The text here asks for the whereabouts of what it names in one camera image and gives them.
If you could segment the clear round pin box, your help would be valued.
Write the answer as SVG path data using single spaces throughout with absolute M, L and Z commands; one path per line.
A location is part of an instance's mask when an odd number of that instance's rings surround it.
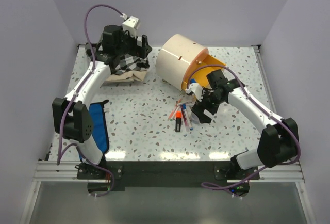
M 190 120 L 194 124 L 200 124 L 198 116 L 195 113 L 193 113 L 192 111 L 190 112 Z

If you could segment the blue capped white marker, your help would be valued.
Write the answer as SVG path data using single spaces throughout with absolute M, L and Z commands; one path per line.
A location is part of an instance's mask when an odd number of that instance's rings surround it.
M 187 112 L 187 108 L 186 108 L 186 105 L 183 104 L 182 105 L 182 108 L 183 108 L 183 112 L 185 114 L 185 118 L 186 118 L 186 123 L 189 127 L 189 130 L 192 131 L 193 130 L 193 127 L 192 127 L 192 124 L 191 124 L 191 121 L 190 121 L 190 118 L 189 118 L 189 115 L 188 115 L 188 112 Z

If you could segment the orange black highlighter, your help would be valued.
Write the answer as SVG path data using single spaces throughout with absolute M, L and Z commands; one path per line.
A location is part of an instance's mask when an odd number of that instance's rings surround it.
M 181 124 L 182 124 L 182 112 L 178 111 L 175 116 L 175 131 L 180 132 L 181 131 Z

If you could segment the orange capped marker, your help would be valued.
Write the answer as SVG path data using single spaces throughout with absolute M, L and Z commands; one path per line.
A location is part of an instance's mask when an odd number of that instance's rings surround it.
M 179 105 L 176 105 L 175 108 L 174 108 L 174 110 L 173 110 L 173 111 L 171 112 L 171 114 L 169 115 L 168 120 L 173 120 L 173 118 L 175 117 L 175 115 L 176 115 L 178 109 L 179 109 Z

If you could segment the yellow drawer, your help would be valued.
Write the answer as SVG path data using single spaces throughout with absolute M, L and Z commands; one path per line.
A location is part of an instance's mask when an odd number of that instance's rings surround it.
M 204 58 L 202 56 L 196 58 L 193 60 L 191 65 L 188 67 L 188 69 L 185 72 L 183 81 L 182 81 L 182 90 L 186 89 L 186 85 L 188 82 L 189 76 L 196 70 L 204 66 L 209 66 L 211 67 L 201 69 L 198 72 L 194 73 L 192 76 L 192 79 L 194 79 L 197 83 L 199 83 L 201 86 L 204 87 L 209 87 L 209 82 L 207 79 L 207 74 L 211 73 L 212 71 L 215 70 L 223 70 L 221 67 L 214 67 L 213 65 L 221 65 L 221 66 L 226 66 L 226 64 L 222 61 L 219 61 L 212 55 L 207 54 Z

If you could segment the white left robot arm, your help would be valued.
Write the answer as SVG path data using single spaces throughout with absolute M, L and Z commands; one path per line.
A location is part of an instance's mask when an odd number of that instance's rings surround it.
M 117 25 L 105 26 L 100 41 L 88 45 L 91 62 L 77 85 L 63 98 L 52 102 L 55 132 L 77 147 L 96 179 L 106 175 L 103 152 L 92 137 L 93 121 L 89 106 L 104 81 L 115 72 L 126 56 L 147 58 L 152 51 L 147 35 L 133 37 L 131 31 Z

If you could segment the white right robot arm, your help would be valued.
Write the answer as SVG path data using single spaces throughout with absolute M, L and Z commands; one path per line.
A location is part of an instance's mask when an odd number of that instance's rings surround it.
M 295 162 L 301 155 L 298 125 L 292 118 L 284 119 L 258 101 L 238 77 L 229 80 L 222 70 L 210 72 L 209 87 L 201 86 L 190 77 L 186 94 L 194 95 L 196 102 L 192 112 L 200 123 L 210 123 L 204 112 L 215 114 L 222 103 L 238 109 L 260 133 L 256 149 L 242 152 L 230 159 L 228 172 L 235 179 L 243 178 L 248 169 L 258 166 L 272 168 Z

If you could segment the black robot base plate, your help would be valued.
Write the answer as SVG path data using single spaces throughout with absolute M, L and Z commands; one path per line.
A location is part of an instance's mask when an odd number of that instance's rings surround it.
M 195 188 L 203 182 L 226 186 L 230 180 L 240 181 L 258 169 L 229 172 L 229 161 L 107 161 L 106 168 L 113 177 L 86 163 L 75 166 L 77 178 L 90 181 L 89 193 L 108 189 L 124 191 L 127 187 Z

